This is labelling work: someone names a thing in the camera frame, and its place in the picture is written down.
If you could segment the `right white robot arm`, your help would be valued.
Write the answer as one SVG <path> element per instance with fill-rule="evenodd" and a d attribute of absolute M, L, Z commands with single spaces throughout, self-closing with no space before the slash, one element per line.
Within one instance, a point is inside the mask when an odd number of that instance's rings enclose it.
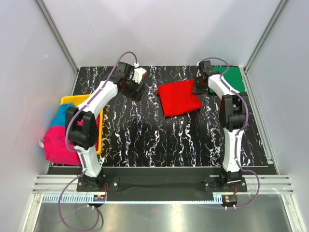
<path fill-rule="evenodd" d="M 224 72 L 215 71 L 211 58 L 205 58 L 197 63 L 198 72 L 194 77 L 193 93 L 203 94 L 209 89 L 220 98 L 219 122 L 225 134 L 225 154 L 222 161 L 222 177 L 219 186 L 223 191 L 231 191 L 242 178 L 240 164 L 241 142 L 249 121 L 247 93 L 240 93 L 224 78 L 229 65 Z"/>

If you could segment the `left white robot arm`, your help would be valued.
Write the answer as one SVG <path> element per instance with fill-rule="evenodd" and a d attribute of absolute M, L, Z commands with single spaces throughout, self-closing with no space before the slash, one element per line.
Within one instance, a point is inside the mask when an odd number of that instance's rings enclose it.
<path fill-rule="evenodd" d="M 106 104 L 118 93 L 139 102 L 145 90 L 143 78 L 146 75 L 147 71 L 137 63 L 132 66 L 119 62 L 84 102 L 66 110 L 66 146 L 68 150 L 78 153 L 83 173 L 89 177 L 87 185 L 93 191 L 100 191 L 104 187 L 104 179 L 99 176 L 101 165 L 96 150 L 99 136 L 96 119 Z"/>

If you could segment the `red t-shirt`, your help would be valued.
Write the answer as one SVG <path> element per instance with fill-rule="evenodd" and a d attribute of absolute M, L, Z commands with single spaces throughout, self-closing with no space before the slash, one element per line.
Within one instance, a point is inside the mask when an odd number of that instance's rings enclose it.
<path fill-rule="evenodd" d="M 173 117 L 198 110 L 202 103 L 193 94 L 194 80 L 179 81 L 158 87 L 157 94 L 161 100 L 165 117 Z"/>

